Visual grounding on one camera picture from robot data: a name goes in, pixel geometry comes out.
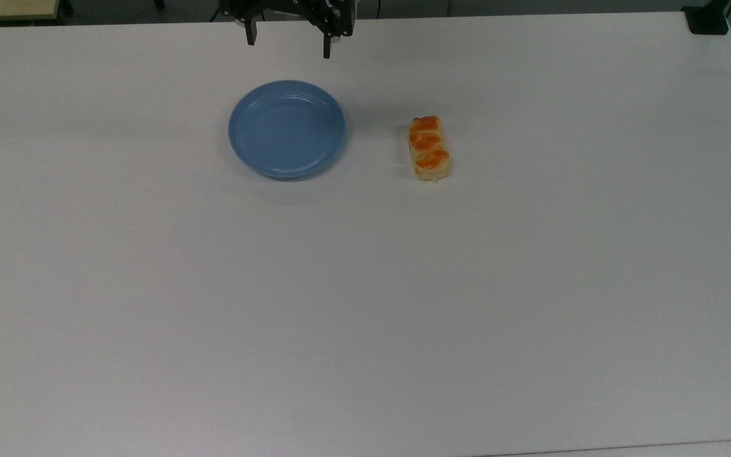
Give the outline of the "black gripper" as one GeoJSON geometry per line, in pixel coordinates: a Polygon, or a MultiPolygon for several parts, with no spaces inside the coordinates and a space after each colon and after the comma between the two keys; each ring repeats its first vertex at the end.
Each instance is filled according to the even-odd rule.
{"type": "Polygon", "coordinates": [[[256,43],[256,20],[266,10],[296,15],[319,29],[323,34],[323,58],[330,60],[333,45],[341,37],[353,35],[356,23],[354,1],[220,1],[218,14],[239,22],[246,30],[246,41],[256,43]]]}

